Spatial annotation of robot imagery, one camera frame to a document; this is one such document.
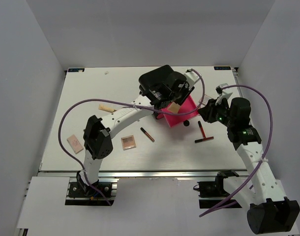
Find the pink top drawer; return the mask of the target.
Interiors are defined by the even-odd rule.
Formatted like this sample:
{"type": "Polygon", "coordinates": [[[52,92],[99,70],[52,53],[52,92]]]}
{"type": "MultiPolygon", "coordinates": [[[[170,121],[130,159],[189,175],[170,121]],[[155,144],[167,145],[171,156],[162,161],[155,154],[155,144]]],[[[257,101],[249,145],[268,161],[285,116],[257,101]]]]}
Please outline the pink top drawer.
{"type": "MultiPolygon", "coordinates": [[[[194,111],[190,114],[187,115],[182,115],[182,116],[172,116],[170,115],[170,111],[168,110],[169,107],[172,104],[170,104],[167,108],[162,109],[162,111],[164,112],[168,112],[169,115],[167,114],[158,114],[156,119],[165,119],[167,124],[169,125],[170,128],[183,123],[186,120],[190,120],[194,117],[196,117],[198,115],[197,111],[194,111]]],[[[191,97],[191,95],[185,100],[185,102],[180,106],[179,112],[178,114],[184,114],[184,113],[188,113],[191,112],[192,110],[194,110],[197,107],[196,103],[194,102],[193,98],[191,97]]]]}

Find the gold-capped beige foundation tube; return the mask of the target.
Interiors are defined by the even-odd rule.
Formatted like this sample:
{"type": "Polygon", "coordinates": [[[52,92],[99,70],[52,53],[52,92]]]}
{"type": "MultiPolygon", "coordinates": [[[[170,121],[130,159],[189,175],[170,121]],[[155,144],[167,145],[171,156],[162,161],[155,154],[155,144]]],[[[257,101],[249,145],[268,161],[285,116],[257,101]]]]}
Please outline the gold-capped beige foundation tube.
{"type": "Polygon", "coordinates": [[[181,108],[181,105],[175,103],[175,102],[172,102],[169,107],[167,108],[167,110],[173,114],[177,114],[179,112],[181,108]]]}

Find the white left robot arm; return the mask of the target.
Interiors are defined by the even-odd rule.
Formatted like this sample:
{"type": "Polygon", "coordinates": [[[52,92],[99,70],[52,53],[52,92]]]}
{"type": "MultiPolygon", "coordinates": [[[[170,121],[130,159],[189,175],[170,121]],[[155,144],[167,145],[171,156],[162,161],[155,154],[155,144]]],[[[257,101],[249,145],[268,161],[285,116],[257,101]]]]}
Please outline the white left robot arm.
{"type": "Polygon", "coordinates": [[[154,70],[142,75],[139,83],[139,96],[129,105],[102,118],[91,116],[88,119],[84,132],[84,169],[77,174],[79,189],[85,196],[96,192],[102,160],[113,150],[112,139],[132,123],[157,113],[172,102],[182,105],[195,82],[187,73],[154,70]]]}

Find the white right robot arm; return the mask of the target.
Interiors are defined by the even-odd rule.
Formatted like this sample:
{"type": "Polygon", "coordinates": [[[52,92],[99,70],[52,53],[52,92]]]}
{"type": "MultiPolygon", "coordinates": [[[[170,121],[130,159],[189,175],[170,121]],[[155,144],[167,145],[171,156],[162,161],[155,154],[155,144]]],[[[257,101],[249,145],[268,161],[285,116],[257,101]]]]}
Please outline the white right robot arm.
{"type": "Polygon", "coordinates": [[[296,200],[288,199],[264,157],[262,140],[250,124],[250,102],[241,97],[233,98],[230,104],[226,98],[210,99],[198,112],[205,122],[217,121],[226,126],[228,138],[249,173],[246,180],[241,180],[233,171],[219,172],[215,191],[220,196],[228,196],[203,215],[224,208],[234,198],[247,210],[247,222],[254,234],[289,232],[300,206],[296,200]]]}

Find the small palette near right arm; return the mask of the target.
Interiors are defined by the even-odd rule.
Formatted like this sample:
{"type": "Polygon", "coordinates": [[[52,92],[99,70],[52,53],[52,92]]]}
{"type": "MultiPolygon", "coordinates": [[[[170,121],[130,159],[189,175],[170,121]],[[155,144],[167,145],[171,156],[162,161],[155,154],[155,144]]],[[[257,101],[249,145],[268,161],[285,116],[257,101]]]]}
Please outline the small palette near right arm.
{"type": "Polygon", "coordinates": [[[207,105],[207,103],[210,99],[211,99],[211,97],[205,94],[204,99],[200,99],[199,103],[202,103],[202,105],[207,105]]]}

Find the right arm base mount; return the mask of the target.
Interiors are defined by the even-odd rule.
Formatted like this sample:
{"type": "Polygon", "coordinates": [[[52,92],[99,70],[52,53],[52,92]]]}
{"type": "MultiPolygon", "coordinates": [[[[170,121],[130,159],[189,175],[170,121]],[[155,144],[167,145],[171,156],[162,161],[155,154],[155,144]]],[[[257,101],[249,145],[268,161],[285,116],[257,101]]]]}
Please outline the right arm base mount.
{"type": "Polygon", "coordinates": [[[223,180],[229,177],[246,177],[246,175],[239,175],[233,170],[220,171],[214,180],[199,181],[193,186],[193,190],[198,192],[200,209],[209,209],[229,195],[223,188],[223,180]]]}

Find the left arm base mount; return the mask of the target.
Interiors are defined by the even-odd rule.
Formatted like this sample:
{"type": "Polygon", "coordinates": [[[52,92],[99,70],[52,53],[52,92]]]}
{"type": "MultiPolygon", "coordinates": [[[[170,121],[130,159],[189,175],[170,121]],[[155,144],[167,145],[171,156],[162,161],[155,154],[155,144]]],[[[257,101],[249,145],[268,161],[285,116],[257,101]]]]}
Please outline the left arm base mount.
{"type": "Polygon", "coordinates": [[[88,193],[85,193],[75,178],[69,181],[67,194],[65,198],[66,206],[106,206],[110,207],[116,197],[117,193],[117,179],[102,179],[95,186],[106,197],[110,204],[104,197],[96,190],[89,187],[88,193]]]}

